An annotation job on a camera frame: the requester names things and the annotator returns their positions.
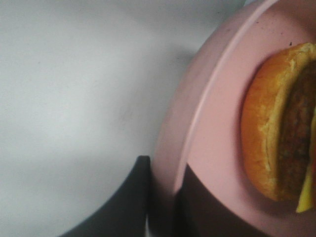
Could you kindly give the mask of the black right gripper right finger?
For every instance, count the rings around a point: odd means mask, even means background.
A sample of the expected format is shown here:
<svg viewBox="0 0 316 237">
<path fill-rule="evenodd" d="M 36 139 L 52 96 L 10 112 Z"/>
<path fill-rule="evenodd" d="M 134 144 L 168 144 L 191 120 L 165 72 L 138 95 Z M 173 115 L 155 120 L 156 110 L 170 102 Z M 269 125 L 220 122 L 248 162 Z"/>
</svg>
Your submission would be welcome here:
<svg viewBox="0 0 316 237">
<path fill-rule="evenodd" d="M 175 237 L 247 236 L 247 225 L 205 188 L 189 165 L 177 194 L 173 226 Z"/>
</svg>

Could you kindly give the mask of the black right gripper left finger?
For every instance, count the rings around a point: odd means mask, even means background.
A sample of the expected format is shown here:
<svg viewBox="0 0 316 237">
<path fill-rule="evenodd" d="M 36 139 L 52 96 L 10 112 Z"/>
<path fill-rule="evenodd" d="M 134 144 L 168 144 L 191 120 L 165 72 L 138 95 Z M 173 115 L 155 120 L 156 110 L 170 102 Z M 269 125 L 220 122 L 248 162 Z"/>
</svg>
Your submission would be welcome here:
<svg viewBox="0 0 316 237">
<path fill-rule="evenodd" d="M 113 196 L 95 213 L 62 236 L 144 237 L 150 181 L 150 157 L 139 156 Z"/>
</svg>

